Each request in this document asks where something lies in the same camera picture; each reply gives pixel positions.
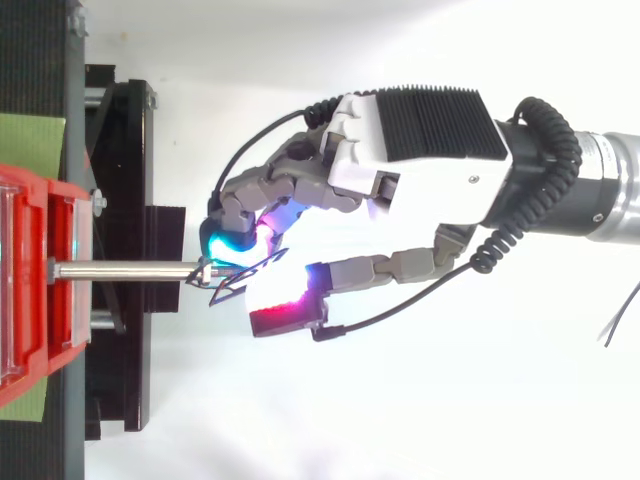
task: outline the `robotic hand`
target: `robotic hand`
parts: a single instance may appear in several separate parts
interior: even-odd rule
[[[309,127],[306,133],[287,140],[265,165],[224,183],[248,148],[298,116]],[[367,201],[378,213],[415,221],[428,206],[430,221],[439,225],[432,247],[310,265],[295,301],[251,307],[254,336],[310,328],[321,341],[384,320],[464,271],[490,273],[527,231],[638,242],[639,172],[640,137],[574,132],[535,98],[522,101],[510,121],[498,122],[476,91],[349,94],[283,117],[245,144],[212,194],[200,240],[208,258],[216,256],[219,242],[236,251],[262,244],[268,257],[309,207],[349,213]],[[495,230],[469,262],[454,269],[477,225]],[[229,279],[227,286],[246,276]],[[325,325],[324,298],[330,294],[433,279],[369,320]],[[610,325],[610,337],[624,308]]]

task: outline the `blue light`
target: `blue light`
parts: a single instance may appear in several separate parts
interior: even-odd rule
[[[273,235],[266,225],[258,225],[256,228],[256,244],[253,248],[244,252],[238,252],[227,245],[224,240],[215,235],[209,240],[209,257],[227,263],[235,263],[244,267],[250,267],[264,260],[271,253],[269,251],[270,239]]]

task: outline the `pink light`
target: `pink light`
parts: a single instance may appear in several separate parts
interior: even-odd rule
[[[247,285],[247,310],[255,312],[298,302],[307,291],[309,276],[304,265],[287,258],[256,273]]]

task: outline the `red plastic container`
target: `red plastic container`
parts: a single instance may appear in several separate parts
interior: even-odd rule
[[[48,287],[47,262],[53,256],[74,258],[79,218],[91,222],[90,205],[88,194],[78,187],[0,165],[0,407],[70,362],[86,345],[88,336],[79,342],[82,335],[74,338],[72,331],[74,285]],[[84,240],[90,248],[90,230]],[[90,302],[90,291],[80,300]],[[85,332],[88,315],[80,324],[86,324]]]

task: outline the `white wall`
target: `white wall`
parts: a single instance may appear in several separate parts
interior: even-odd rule
[[[87,61],[158,91],[155,203],[187,207],[184,258],[195,259],[233,152],[337,93],[469,86],[496,118],[536,95],[578,130],[640,133],[632,5],[86,0]],[[209,309],[185,288],[180,313],[154,319],[149,425],[105,427],[87,478],[640,478],[640,306],[610,349],[595,341],[639,270],[638,248],[529,235],[492,275],[324,344],[308,332],[253,339],[242,300]],[[331,317],[350,323],[416,289],[334,298]]]

